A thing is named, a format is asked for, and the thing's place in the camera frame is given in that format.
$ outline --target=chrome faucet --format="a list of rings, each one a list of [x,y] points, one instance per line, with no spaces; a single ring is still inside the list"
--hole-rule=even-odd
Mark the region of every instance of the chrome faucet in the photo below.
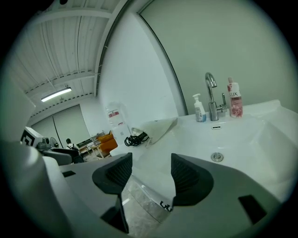
[[[216,106],[216,102],[213,99],[213,93],[212,88],[217,87],[216,81],[211,73],[205,74],[205,80],[209,95],[209,110],[210,110],[210,119],[211,121],[218,121],[218,114],[217,112],[225,112],[227,110],[227,104],[225,102],[225,96],[224,93],[222,93],[223,97],[223,104],[219,105],[219,107]]]

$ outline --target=drain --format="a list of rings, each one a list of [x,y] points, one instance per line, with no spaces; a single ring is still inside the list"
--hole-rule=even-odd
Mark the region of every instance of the drain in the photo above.
[[[214,162],[220,162],[224,159],[224,155],[219,153],[219,152],[215,152],[211,155],[211,159],[214,161]]]

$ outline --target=soap dispenser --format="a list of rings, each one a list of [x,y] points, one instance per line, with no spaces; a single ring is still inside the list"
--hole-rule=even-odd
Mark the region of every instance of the soap dispenser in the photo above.
[[[202,102],[199,101],[200,95],[201,95],[200,93],[193,95],[193,98],[196,101],[195,102],[196,121],[205,122],[206,121],[206,113],[205,113]]]
[[[242,97],[239,90],[239,84],[233,81],[232,77],[228,78],[228,91],[230,94],[230,116],[233,118],[242,118],[243,107]]]

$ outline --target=white sink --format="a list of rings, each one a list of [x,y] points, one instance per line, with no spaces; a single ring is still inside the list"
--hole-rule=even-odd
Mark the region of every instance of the white sink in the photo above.
[[[221,165],[238,169],[261,184],[279,201],[287,200],[296,182],[298,114],[278,100],[244,106],[241,119],[227,112],[219,121],[198,123],[195,115],[179,117],[177,125],[149,148],[119,146],[112,155],[133,153],[133,175],[156,203],[172,204],[175,185],[170,174],[171,153],[211,160],[224,155]]]

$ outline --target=black cable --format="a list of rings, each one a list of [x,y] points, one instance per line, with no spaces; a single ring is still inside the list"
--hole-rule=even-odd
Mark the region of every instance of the black cable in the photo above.
[[[59,139],[59,141],[60,141],[60,145],[62,146],[62,148],[64,148],[64,147],[63,147],[63,145],[62,145],[62,143],[61,143],[61,140],[60,140],[60,137],[59,137],[59,135],[58,135],[58,132],[57,132],[57,128],[56,128],[56,125],[55,125],[54,117],[52,116],[52,118],[53,118],[54,127],[55,127],[55,130],[56,130],[56,133],[57,133],[58,139]]]
[[[143,132],[138,136],[130,136],[124,140],[126,146],[139,146],[142,142],[145,142],[149,139],[149,136]]]

